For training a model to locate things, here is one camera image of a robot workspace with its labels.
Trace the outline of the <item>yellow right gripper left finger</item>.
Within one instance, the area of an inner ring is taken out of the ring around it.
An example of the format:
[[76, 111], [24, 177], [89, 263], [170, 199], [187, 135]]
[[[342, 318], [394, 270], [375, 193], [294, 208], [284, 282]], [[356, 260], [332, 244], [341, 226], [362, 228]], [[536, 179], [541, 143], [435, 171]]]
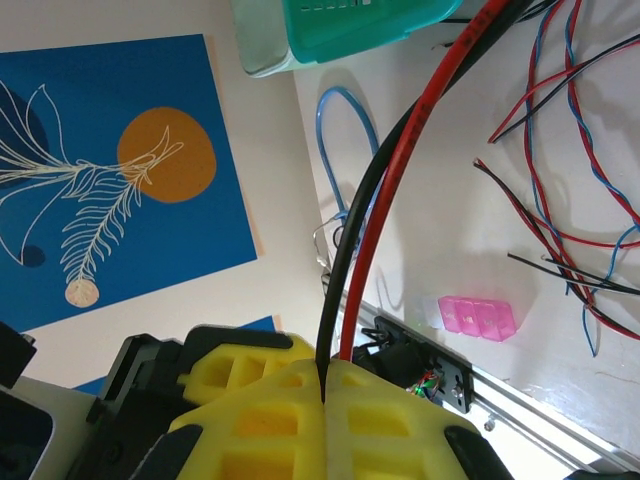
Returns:
[[324, 479], [325, 413], [316, 364], [298, 360], [195, 408], [169, 427], [202, 429], [180, 479]]

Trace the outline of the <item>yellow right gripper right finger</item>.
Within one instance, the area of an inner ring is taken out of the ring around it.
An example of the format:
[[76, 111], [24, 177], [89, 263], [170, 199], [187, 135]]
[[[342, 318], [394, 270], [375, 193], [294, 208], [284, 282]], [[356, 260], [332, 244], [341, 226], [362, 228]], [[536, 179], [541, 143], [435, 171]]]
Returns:
[[329, 479], [506, 479], [467, 419], [346, 361], [331, 362], [324, 411]]

